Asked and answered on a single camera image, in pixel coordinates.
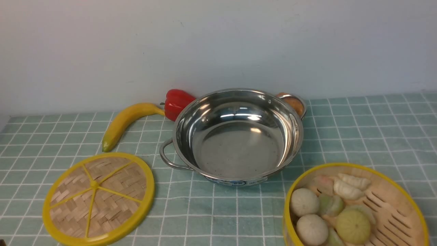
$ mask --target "banana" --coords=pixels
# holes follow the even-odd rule
[[[152,103],[137,103],[122,110],[111,122],[103,136],[102,151],[111,151],[132,122],[153,114],[164,116],[164,111]]]

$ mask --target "fake vegetable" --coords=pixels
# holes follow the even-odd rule
[[[291,194],[290,207],[291,211],[299,217],[315,214],[319,210],[319,199],[309,189],[297,189]]]
[[[284,96],[284,95],[287,95],[287,93],[281,92],[281,93],[277,94],[276,96],[277,97],[281,97],[281,96]],[[304,114],[304,106],[303,106],[302,102],[299,99],[294,98],[294,97],[285,97],[285,98],[283,98],[283,100],[286,103],[288,103],[296,111],[296,113],[300,117],[303,116],[303,114]]]
[[[326,175],[318,175],[312,179],[312,184],[323,194],[332,196],[334,182]]]
[[[364,193],[361,190],[343,182],[339,178],[334,179],[334,191],[337,195],[346,200],[357,200],[364,196]]]
[[[328,240],[326,241],[326,246],[344,246],[343,241],[332,227],[329,227]]]
[[[332,205],[331,207],[328,209],[328,211],[326,212],[327,215],[329,216],[337,216],[344,208],[344,202],[341,199],[341,197],[334,195],[332,197]]]
[[[111,122],[103,136],[102,151],[111,151],[132,122],[153,114],[164,115],[164,111],[152,103],[137,103],[122,110]]]
[[[375,219],[375,216],[373,216],[372,210],[365,205],[361,205],[361,204],[350,205],[350,206],[347,206],[344,210],[345,211],[357,210],[357,211],[363,213],[367,217],[367,219],[369,219],[370,224],[372,224],[372,225],[376,224],[376,219]]]
[[[326,195],[325,193],[322,193],[319,195],[319,203],[319,211],[317,212],[317,214],[324,215],[332,206],[332,197]]]
[[[318,212],[319,215],[326,214],[335,217],[344,208],[343,200],[337,195],[331,197],[326,194],[320,194],[319,201],[320,201],[320,207]]]
[[[370,222],[367,217],[354,209],[341,212],[336,220],[338,236],[345,242],[364,244],[370,238]]]
[[[164,112],[165,117],[175,121],[182,110],[196,98],[185,91],[171,89],[166,94]]]
[[[326,222],[315,214],[302,216],[296,225],[299,239],[308,246],[323,244],[328,238],[328,226]]]
[[[347,175],[344,173],[339,173],[338,176],[343,182],[346,182],[350,185],[352,185],[355,188],[358,188],[360,190],[365,190],[367,187],[371,184],[370,180],[366,178],[359,178],[352,175]]]

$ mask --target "green tile pattern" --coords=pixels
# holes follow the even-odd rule
[[[294,160],[265,183],[215,185],[167,167],[158,155],[173,122],[154,115],[134,122],[114,151],[152,168],[155,202],[144,222],[118,246],[283,246],[282,210],[290,185],[305,170],[352,162],[404,187],[437,243],[437,93],[309,100],[304,142]],[[117,112],[13,117],[0,131],[0,238],[9,246],[57,246],[42,225],[51,184],[71,165],[101,153]],[[172,146],[165,149],[182,164]]]

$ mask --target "pot label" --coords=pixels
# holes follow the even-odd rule
[[[209,181],[214,182],[214,183],[221,184],[221,185],[227,185],[227,186],[251,186],[251,185],[256,185],[256,184],[262,183],[262,182],[267,180],[267,177],[261,178],[261,179],[250,180],[250,181],[228,181],[228,180],[214,179],[214,178],[210,178],[210,177],[205,177],[205,178],[208,179]]]

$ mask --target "woven bamboo mat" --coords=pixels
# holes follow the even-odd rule
[[[137,211],[145,190],[146,177],[138,163],[120,157],[99,158],[61,181],[51,199],[50,217],[65,235],[100,236]]]

